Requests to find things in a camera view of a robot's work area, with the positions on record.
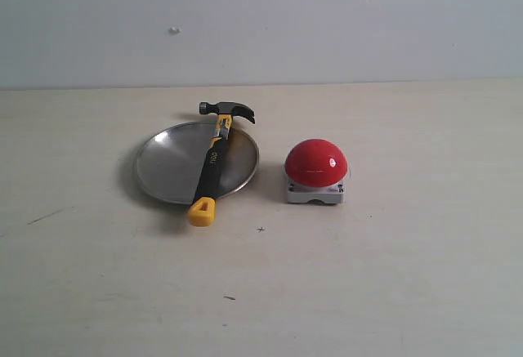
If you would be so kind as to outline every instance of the table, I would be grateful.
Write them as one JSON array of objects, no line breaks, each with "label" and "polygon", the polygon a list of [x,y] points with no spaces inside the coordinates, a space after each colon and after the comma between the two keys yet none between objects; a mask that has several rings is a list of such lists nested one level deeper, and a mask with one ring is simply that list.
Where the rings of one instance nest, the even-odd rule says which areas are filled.
[{"label": "table", "polygon": [[[0,92],[0,355],[516,356],[523,79]],[[235,100],[247,187],[208,228],[134,185],[145,139]],[[346,202],[284,201],[306,138]]]}]

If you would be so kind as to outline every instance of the claw hammer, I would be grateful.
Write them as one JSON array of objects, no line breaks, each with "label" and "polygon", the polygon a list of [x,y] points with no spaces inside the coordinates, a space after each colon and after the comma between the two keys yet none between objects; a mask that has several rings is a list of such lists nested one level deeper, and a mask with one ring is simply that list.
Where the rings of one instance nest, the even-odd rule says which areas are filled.
[{"label": "claw hammer", "polygon": [[217,114],[216,129],[211,139],[211,147],[205,155],[205,162],[194,194],[193,204],[187,217],[194,226],[209,226],[216,216],[216,199],[220,185],[221,170],[225,165],[229,148],[229,130],[233,116],[241,116],[254,123],[254,112],[246,105],[237,102],[200,102],[200,114]]}]

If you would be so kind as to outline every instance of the screw on button base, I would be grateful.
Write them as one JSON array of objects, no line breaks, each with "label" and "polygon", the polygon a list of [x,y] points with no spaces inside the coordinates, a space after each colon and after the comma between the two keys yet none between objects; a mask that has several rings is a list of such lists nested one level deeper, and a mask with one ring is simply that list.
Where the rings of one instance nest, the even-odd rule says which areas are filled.
[{"label": "screw on button base", "polygon": [[343,203],[345,184],[343,180],[327,187],[306,187],[287,176],[287,202],[309,203],[318,200],[325,204]]}]

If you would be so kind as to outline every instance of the red button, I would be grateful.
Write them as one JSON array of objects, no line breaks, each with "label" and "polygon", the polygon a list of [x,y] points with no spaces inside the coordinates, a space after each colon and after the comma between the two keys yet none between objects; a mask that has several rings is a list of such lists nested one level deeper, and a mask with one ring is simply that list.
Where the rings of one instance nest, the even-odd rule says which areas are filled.
[{"label": "red button", "polygon": [[324,139],[298,143],[285,160],[285,172],[298,184],[326,187],[338,183],[347,171],[345,156]]}]

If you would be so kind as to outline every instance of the stainless steel plate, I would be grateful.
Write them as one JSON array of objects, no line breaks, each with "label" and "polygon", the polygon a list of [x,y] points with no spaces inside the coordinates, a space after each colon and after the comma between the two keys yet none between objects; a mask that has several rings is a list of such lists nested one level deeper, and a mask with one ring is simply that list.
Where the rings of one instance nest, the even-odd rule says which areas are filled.
[{"label": "stainless steel plate", "polygon": [[[133,165],[138,185],[150,196],[169,203],[192,204],[214,123],[185,123],[149,139]],[[219,197],[240,190],[254,175],[259,159],[254,140],[231,129]]]}]

